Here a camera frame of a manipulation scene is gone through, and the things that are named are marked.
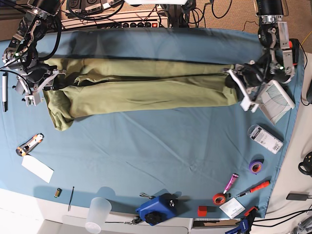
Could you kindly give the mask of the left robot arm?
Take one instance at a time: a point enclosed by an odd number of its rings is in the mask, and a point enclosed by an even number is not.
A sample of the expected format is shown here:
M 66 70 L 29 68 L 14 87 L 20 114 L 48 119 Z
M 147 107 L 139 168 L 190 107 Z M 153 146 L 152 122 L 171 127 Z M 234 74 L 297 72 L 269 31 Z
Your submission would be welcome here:
M 297 64 L 295 49 L 289 39 L 287 3 L 284 0 L 256 0 L 255 13 L 259 19 L 258 39 L 263 47 L 259 60 L 236 64 L 233 69 L 224 69 L 228 74 L 227 87 L 238 87 L 243 95 L 240 106 L 244 111 L 255 112 L 260 92 L 270 81 L 289 83 Z

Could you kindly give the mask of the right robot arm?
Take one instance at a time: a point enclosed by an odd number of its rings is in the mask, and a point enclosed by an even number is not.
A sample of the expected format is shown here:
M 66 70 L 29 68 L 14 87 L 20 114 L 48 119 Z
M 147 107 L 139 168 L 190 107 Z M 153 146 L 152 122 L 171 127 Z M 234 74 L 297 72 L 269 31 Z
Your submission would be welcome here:
M 17 77 L 17 84 L 13 87 L 24 95 L 26 105 L 37 106 L 42 99 L 43 90 L 54 88 L 54 80 L 59 75 L 65 75 L 65 70 L 55 65 L 45 63 L 58 49 L 61 37 L 61 21 L 58 12 L 63 5 L 61 0 L 30 0 L 30 7 L 19 23 L 17 32 L 13 35 L 8 47 L 4 50 L 2 61 L 2 103 L 7 108 L 8 75 Z M 56 24 L 57 38 L 52 52 L 40 57 L 36 46 L 48 31 L 50 23 Z

